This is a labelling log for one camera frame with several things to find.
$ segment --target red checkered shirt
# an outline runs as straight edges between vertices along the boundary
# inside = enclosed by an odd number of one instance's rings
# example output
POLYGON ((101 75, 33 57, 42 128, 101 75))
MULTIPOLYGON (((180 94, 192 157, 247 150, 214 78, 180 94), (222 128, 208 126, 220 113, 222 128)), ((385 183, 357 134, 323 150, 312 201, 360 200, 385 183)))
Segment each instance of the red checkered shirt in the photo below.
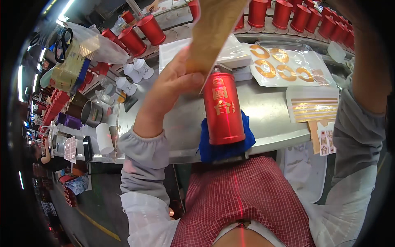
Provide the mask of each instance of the red checkered shirt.
POLYGON ((171 247, 210 247, 223 228, 239 219, 261 223, 286 246, 315 246, 306 211, 272 158, 192 174, 186 211, 171 247))

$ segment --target black scissors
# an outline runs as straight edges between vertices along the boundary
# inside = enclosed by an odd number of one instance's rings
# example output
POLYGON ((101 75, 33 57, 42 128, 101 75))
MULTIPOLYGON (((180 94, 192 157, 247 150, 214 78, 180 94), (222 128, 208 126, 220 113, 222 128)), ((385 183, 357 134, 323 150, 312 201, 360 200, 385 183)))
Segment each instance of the black scissors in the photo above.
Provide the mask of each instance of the black scissors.
POLYGON ((68 29, 66 29, 66 31, 64 31, 64 33, 62 34, 62 37, 60 39, 58 39, 55 43, 55 60, 57 62, 64 62, 64 60, 66 59, 66 50, 69 47, 69 44, 67 44, 67 41, 64 37, 66 35, 66 33, 70 33, 70 44, 73 41, 73 31, 71 30, 71 28, 68 28, 68 29), (60 58, 57 55, 59 43, 62 46, 63 58, 60 58))

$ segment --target factory floor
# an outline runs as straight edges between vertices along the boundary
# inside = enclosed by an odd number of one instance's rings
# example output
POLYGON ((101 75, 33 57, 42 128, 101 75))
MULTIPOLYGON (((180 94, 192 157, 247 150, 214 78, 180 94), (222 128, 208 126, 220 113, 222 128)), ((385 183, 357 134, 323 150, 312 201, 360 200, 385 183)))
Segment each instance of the factory floor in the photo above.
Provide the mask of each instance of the factory floor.
MULTIPOLYGON (((379 173, 376 187, 372 192, 372 199, 368 207, 361 235, 365 235, 370 223, 375 218, 381 201, 386 193, 389 181, 391 158, 385 155, 385 148, 381 152, 378 163, 379 173)), ((334 174, 335 155, 328 156, 327 176, 324 192, 317 204, 324 204, 331 188, 331 179, 334 174)), ((77 207, 69 207, 63 196, 63 188, 55 183, 51 191, 53 204, 75 246, 122 246, 127 247, 128 218, 122 211, 119 189, 121 165, 95 163, 91 166, 92 190, 85 191, 77 197, 77 207)), ((176 165, 175 171, 178 183, 186 187, 189 181, 190 165, 176 165)))

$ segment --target yellow floor line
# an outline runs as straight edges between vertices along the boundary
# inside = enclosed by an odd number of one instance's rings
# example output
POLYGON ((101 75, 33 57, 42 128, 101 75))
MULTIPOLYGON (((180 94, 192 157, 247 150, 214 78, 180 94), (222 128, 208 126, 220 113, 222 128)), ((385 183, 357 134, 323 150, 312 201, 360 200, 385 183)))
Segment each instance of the yellow floor line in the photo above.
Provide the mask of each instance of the yellow floor line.
MULTIPOLYGON (((59 192, 63 195, 64 192, 61 191, 61 189, 59 188, 59 186, 55 187, 59 190, 59 192)), ((79 210, 78 207, 75 207, 75 209, 83 216, 85 217, 89 222, 91 222, 94 226, 96 226, 97 228, 99 228, 100 230, 102 230, 103 232, 105 232, 107 235, 115 238, 118 241, 121 241, 121 239, 119 238, 119 236, 115 233, 113 233, 112 231, 108 230, 107 228, 105 228, 104 226, 100 225, 99 223, 97 223, 96 221, 94 221, 93 219, 91 219, 89 216, 87 216, 85 213, 83 213, 81 210, 79 210)))

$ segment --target blue cloth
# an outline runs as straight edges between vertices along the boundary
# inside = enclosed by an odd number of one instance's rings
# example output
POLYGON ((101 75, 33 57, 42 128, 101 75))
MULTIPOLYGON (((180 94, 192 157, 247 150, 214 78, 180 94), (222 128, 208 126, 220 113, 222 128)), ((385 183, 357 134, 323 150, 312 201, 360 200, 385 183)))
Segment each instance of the blue cloth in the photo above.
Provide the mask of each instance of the blue cloth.
POLYGON ((214 160, 222 160, 225 158, 242 155, 245 151, 251 148, 252 145, 255 144, 255 137, 249 126, 250 117, 246 116, 243 111, 241 111, 241 117, 243 119, 243 127, 244 133, 246 134, 246 139, 244 141, 224 145, 211 145, 209 143, 209 128, 207 126, 207 118, 203 119, 201 122, 199 143, 200 157, 202 162, 210 163, 214 160))

